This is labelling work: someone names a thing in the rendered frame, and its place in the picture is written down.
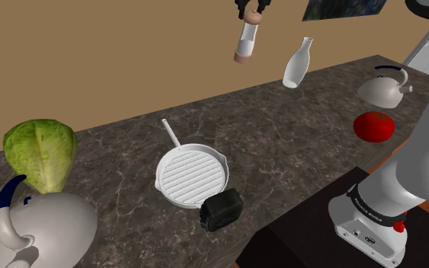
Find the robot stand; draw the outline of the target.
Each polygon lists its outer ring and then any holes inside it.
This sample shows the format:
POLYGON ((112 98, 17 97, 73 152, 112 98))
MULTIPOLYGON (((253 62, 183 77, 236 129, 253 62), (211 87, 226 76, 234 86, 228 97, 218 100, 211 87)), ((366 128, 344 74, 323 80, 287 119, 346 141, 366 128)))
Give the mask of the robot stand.
MULTIPOLYGON (((369 174, 355 167, 257 231, 236 260, 240 268, 384 268, 335 232, 328 202, 369 174)), ((397 268, 429 268, 429 213, 408 211, 405 257, 397 268)))

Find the white grill pan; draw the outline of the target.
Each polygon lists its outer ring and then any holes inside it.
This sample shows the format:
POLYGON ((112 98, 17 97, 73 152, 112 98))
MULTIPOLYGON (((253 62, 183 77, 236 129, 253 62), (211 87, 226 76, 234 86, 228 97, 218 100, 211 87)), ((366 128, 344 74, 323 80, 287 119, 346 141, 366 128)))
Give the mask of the white grill pan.
POLYGON ((155 188, 170 203, 199 209, 204 201, 221 193, 229 181, 226 156, 207 145, 181 144, 166 119, 162 120, 174 148, 158 163, 155 188))

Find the green lettuce head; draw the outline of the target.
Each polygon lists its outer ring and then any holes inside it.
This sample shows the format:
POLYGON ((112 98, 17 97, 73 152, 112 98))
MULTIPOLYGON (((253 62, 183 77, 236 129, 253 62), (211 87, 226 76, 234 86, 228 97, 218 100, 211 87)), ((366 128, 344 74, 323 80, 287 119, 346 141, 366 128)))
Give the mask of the green lettuce head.
POLYGON ((63 191, 75 161, 78 141, 69 126, 51 119, 27 120, 3 137, 8 164, 41 194, 63 191))

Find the red tomato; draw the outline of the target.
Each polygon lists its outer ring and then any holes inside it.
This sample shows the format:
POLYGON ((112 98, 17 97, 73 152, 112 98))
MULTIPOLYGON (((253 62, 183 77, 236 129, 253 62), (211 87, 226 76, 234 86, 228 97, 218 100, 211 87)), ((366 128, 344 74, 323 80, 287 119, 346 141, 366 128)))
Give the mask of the red tomato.
POLYGON ((391 138, 395 132, 395 122, 385 113, 371 111, 359 115, 353 128, 358 138, 377 143, 391 138))

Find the white bottle vase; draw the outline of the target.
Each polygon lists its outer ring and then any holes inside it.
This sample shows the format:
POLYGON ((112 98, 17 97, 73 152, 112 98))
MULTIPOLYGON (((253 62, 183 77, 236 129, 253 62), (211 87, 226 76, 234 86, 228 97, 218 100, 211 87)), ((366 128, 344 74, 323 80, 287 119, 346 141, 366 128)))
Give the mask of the white bottle vase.
POLYGON ((287 88, 297 88, 309 68, 309 50, 313 39, 304 37, 299 49, 290 57, 283 74, 283 85, 287 88))

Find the black toaster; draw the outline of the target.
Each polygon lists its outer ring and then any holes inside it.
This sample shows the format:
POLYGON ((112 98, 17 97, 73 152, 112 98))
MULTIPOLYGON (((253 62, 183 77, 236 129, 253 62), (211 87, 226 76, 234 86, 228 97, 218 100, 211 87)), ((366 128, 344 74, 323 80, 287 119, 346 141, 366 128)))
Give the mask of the black toaster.
POLYGON ((236 221, 242 214, 244 203, 236 189, 222 191, 206 199, 200 208, 200 224, 214 232, 236 221))

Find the clear salt grinder brown ends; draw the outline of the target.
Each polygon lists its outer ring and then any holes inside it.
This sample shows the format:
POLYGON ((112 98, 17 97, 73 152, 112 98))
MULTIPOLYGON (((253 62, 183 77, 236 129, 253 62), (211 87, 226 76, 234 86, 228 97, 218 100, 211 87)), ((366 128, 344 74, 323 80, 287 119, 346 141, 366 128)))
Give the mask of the clear salt grinder brown ends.
POLYGON ((244 15, 244 26, 234 54, 234 60, 239 64, 248 63, 251 59, 255 37, 262 15, 257 11, 247 11, 244 15))

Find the dark wall picture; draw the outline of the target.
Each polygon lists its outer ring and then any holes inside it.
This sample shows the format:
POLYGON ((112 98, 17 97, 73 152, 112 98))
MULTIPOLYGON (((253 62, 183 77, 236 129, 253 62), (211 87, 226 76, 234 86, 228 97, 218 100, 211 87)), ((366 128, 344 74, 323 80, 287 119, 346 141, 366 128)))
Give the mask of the dark wall picture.
POLYGON ((376 15, 387 0, 309 0, 303 21, 376 15))

